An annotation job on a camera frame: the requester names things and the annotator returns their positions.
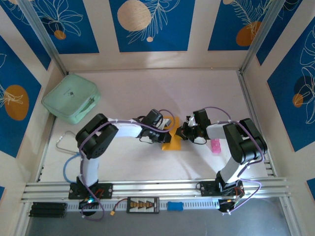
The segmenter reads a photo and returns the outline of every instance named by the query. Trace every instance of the wall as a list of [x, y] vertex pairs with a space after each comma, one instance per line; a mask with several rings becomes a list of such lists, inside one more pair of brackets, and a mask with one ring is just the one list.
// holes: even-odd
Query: wall
[[315, 203], [306, 180], [315, 177], [315, 143], [297, 152], [293, 151], [267, 80], [314, 16], [314, 1], [303, 0], [266, 61], [260, 67], [254, 59], [244, 75], [278, 175], [288, 177], [291, 181], [294, 201], [304, 222], [302, 227], [305, 224], [305, 234], [310, 236], [314, 235], [315, 231]]
[[5, 187], [0, 205], [0, 231], [1, 235], [5, 236], [13, 235], [25, 183], [38, 168], [36, 162], [40, 157], [40, 144], [49, 115], [41, 105], [41, 99], [46, 93], [48, 81], [52, 78], [52, 82], [48, 85], [48, 89], [51, 89], [62, 76], [53, 64], [46, 71], [2, 8], [0, 8], [0, 22], [1, 37], [42, 86], [17, 157], [14, 158], [0, 151], [0, 185]]

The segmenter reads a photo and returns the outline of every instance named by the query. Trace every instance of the orange circle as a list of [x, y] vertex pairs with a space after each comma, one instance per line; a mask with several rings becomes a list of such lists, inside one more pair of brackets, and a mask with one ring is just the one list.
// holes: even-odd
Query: orange circle
[[7, 114], [14, 120], [24, 120], [28, 111], [29, 111], [29, 96], [25, 89], [19, 85], [11, 85], [6, 90], [9, 93], [7, 97], [14, 96], [20, 97], [19, 101], [16, 102], [12, 99], [9, 99], [4, 103], [5, 110]]
[[252, 41], [261, 25], [260, 21], [255, 21], [250, 25], [244, 26], [236, 36], [236, 43], [239, 46], [246, 47], [252, 44]]
[[66, 34], [61, 30], [56, 30], [54, 36], [59, 40], [64, 40], [66, 38]]
[[297, 108], [303, 105], [303, 96], [299, 93], [293, 96], [293, 105]]

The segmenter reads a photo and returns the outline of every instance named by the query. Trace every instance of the white floor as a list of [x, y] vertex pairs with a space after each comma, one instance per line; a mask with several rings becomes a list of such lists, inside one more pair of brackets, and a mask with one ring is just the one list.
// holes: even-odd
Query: white floor
[[[151, 109], [169, 109], [183, 121], [193, 111], [217, 106], [234, 120], [249, 113], [235, 71], [207, 69], [155, 69], [81, 73], [96, 83], [101, 100], [77, 125], [57, 119], [44, 160], [41, 182], [64, 181], [63, 165], [71, 154], [56, 149], [56, 141], [65, 131], [77, 133], [97, 113], [109, 118], [130, 119], [146, 115]], [[224, 113], [208, 110], [212, 122], [227, 120]], [[76, 141], [67, 135], [60, 146], [77, 151]], [[163, 180], [215, 178], [230, 158], [225, 140], [221, 154], [213, 154], [209, 144], [182, 141], [181, 151], [162, 151], [159, 144], [146, 144], [133, 138], [117, 138], [100, 157], [100, 181]], [[67, 176], [75, 180], [80, 159], [71, 161]], [[242, 177], [266, 177], [262, 163], [246, 170]]]

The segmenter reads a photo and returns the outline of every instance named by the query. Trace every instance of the beige circle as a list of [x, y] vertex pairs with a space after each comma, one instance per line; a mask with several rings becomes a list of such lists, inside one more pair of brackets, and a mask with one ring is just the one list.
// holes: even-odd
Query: beige circle
[[152, 38], [152, 37], [147, 37], [147, 41], [148, 41], [149, 43], [151, 43], [151, 42], [153, 42], [153, 38]]
[[128, 31], [145, 29], [151, 22], [151, 13], [139, 0], [128, 0], [118, 9], [118, 21]]
[[16, 0], [8, 0], [8, 1], [10, 1], [11, 3], [13, 3], [13, 4], [15, 4], [15, 5], [18, 4], [18, 3], [16, 2]]
[[231, 4], [232, 2], [234, 2], [234, 0], [223, 0], [225, 5]]

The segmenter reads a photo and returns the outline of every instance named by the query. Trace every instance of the circuit board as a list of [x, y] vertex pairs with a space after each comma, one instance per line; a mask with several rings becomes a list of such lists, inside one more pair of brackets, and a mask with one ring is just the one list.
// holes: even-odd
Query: circuit board
[[128, 197], [127, 213], [159, 213], [159, 198]]

